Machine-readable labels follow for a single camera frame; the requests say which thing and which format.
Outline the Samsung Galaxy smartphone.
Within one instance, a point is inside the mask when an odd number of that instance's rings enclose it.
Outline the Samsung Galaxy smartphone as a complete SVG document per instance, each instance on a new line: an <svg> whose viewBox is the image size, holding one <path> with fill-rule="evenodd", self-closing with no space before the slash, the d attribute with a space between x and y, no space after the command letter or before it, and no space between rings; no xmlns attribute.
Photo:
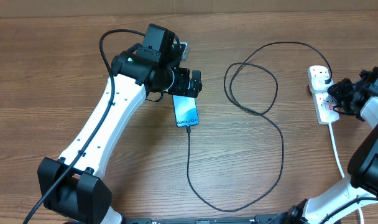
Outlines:
<svg viewBox="0 0 378 224"><path fill-rule="evenodd" d="M186 96L172 96L176 125L179 128L199 124L196 99Z"/></svg>

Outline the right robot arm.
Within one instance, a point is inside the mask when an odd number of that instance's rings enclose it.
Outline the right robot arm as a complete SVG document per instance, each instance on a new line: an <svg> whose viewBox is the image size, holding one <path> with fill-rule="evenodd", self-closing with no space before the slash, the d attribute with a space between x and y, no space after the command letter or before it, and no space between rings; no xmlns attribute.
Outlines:
<svg viewBox="0 0 378 224"><path fill-rule="evenodd" d="M378 67L363 70L357 82L345 78L325 84L328 74L322 66L308 69L318 122L330 126L340 115L349 115L367 122L372 130L337 184L318 197L292 206L271 223L340 223L353 211L378 203Z"/></svg>

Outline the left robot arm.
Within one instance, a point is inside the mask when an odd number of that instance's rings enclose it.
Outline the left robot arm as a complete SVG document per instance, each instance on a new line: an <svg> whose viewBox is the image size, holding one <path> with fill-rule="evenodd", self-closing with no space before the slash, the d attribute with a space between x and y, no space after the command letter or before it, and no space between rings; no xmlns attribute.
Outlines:
<svg viewBox="0 0 378 224"><path fill-rule="evenodd" d="M58 159L46 157L37 170L39 205L78 223L123 223L103 182L109 159L124 128L150 93L171 95L179 128L199 123L196 97L201 73L182 68L188 45L150 24L143 41L106 62L104 93L83 129Z"/></svg>

